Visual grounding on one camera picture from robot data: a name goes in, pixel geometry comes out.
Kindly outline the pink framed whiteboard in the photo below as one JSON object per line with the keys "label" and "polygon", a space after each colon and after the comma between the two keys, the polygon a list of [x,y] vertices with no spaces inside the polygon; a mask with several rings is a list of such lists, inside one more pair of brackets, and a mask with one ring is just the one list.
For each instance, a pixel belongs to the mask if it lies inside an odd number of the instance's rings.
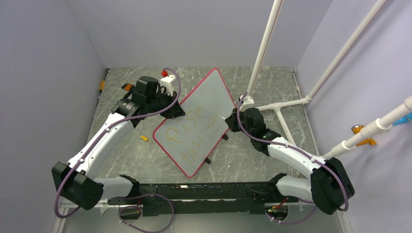
{"label": "pink framed whiteboard", "polygon": [[166,119],[153,132],[154,141],[188,178],[194,176],[222,140],[234,101],[222,74],[213,68],[180,102],[186,115]]}

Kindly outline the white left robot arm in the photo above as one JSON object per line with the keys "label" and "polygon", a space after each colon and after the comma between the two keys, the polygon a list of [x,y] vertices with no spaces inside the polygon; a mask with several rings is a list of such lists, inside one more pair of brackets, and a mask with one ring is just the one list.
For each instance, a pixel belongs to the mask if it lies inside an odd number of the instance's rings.
{"label": "white left robot arm", "polygon": [[127,93],[111,109],[103,126],[73,158],[57,162],[52,177],[57,191],[55,211],[59,198],[64,197],[78,208],[92,209],[100,200],[122,198],[135,203],[140,196],[139,182],[127,175],[116,178],[97,178],[98,171],[117,143],[136,128],[145,118],[161,115],[173,119],[185,115],[178,103],[181,82],[177,75],[162,72],[160,80],[141,76],[136,84],[126,83]]}

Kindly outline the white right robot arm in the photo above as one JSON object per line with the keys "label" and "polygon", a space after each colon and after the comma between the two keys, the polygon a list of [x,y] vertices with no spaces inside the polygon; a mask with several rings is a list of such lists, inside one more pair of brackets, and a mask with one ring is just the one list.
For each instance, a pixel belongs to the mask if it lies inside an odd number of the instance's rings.
{"label": "white right robot arm", "polygon": [[313,203],[323,213],[347,211],[355,189],[342,164],[336,158],[324,159],[291,144],[279,133],[267,128],[256,108],[244,112],[234,108],[224,119],[230,131],[242,132],[250,138],[255,150],[279,159],[303,175],[296,178],[280,173],[269,181],[268,196],[273,201],[295,197]]}

